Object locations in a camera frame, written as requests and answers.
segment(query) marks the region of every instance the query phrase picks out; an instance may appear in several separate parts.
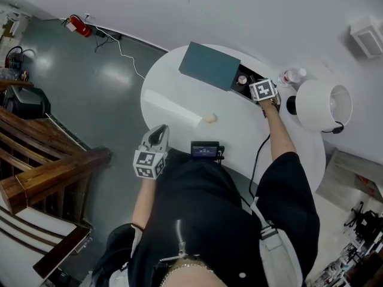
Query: concrete floor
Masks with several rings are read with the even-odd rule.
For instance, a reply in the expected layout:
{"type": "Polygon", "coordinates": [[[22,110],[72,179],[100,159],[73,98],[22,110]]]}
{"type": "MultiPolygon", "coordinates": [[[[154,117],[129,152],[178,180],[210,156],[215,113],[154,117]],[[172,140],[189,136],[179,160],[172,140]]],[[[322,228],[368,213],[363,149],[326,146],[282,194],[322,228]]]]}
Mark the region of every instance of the concrete floor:
{"type": "MultiPolygon", "coordinates": [[[[84,38],[60,23],[31,21],[20,43],[27,50],[24,68],[65,127],[88,146],[106,146],[113,152],[111,167],[94,178],[87,199],[85,216],[94,226],[93,242],[63,266],[82,279],[103,253],[109,233],[131,220],[141,183],[132,168],[133,154],[148,128],[139,102],[143,79],[134,72],[132,60],[120,56],[117,43],[95,53],[94,36],[84,38]]],[[[165,54],[126,37],[121,46],[124,54],[135,58],[143,76],[165,54]]],[[[249,198],[248,179],[229,173],[249,198]]]]}

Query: zipper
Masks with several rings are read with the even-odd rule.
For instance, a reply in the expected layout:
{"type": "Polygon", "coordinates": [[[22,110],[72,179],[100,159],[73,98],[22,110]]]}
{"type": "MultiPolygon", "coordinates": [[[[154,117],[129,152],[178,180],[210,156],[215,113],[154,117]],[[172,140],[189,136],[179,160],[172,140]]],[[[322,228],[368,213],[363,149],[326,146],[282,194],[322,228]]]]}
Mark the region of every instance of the zipper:
{"type": "Polygon", "coordinates": [[[160,259],[160,262],[173,261],[173,260],[176,260],[176,259],[186,258],[187,257],[186,250],[185,250],[186,242],[182,238],[182,234],[181,234],[181,220],[180,219],[177,220],[177,222],[175,224],[175,231],[177,232],[177,238],[178,238],[178,249],[179,249],[178,255],[177,256],[173,256],[173,257],[162,258],[162,259],[160,259]]]}

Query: white round table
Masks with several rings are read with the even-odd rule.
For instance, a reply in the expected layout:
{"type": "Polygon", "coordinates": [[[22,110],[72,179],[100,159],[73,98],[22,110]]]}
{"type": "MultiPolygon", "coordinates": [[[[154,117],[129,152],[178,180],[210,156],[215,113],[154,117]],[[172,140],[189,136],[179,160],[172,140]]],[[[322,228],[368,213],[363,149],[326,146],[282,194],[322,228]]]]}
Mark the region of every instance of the white round table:
{"type": "MultiPolygon", "coordinates": [[[[251,56],[217,45],[207,46],[240,59],[241,64],[265,78],[276,77],[271,68],[251,56]]],[[[269,134],[267,119],[258,106],[234,92],[221,90],[181,74],[178,68],[187,47],[177,48],[161,57],[147,74],[141,90],[144,120],[149,129],[167,124],[170,128],[169,146],[183,152],[190,153],[191,141],[219,141],[220,145],[225,146],[222,164],[250,179],[257,150],[269,134]],[[198,116],[214,113],[217,122],[196,123],[195,120],[182,118],[177,114],[179,107],[171,112],[148,101],[147,95],[153,92],[198,116]]],[[[295,89],[280,87],[278,91],[282,99],[281,118],[295,144],[314,192],[323,178],[326,166],[322,137],[320,133],[304,129],[297,117],[287,112],[285,102],[289,96],[296,94],[295,89]]],[[[271,162],[269,141],[259,155],[254,182],[259,183],[271,162]]]]}

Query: red fire extinguisher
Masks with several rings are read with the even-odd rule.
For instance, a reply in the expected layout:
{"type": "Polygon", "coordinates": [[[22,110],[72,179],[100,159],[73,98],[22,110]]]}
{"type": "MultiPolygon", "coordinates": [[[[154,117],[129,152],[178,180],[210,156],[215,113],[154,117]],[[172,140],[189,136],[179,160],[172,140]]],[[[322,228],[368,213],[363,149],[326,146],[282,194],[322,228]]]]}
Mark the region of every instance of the red fire extinguisher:
{"type": "Polygon", "coordinates": [[[76,32],[80,33],[83,37],[89,37],[92,34],[92,30],[77,16],[72,15],[69,17],[68,23],[72,23],[76,28],[76,32]]]}

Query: white lamp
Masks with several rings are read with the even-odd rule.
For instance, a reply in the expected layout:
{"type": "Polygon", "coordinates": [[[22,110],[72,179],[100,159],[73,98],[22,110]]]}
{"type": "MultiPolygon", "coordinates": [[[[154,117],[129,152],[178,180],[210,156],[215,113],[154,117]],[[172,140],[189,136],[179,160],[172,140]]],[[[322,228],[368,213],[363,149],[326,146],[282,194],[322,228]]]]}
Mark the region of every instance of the white lamp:
{"type": "Polygon", "coordinates": [[[311,131],[339,128],[339,133],[352,114],[352,100],[346,87],[318,80],[304,82],[286,105],[289,113],[297,115],[302,126],[311,131]]]}

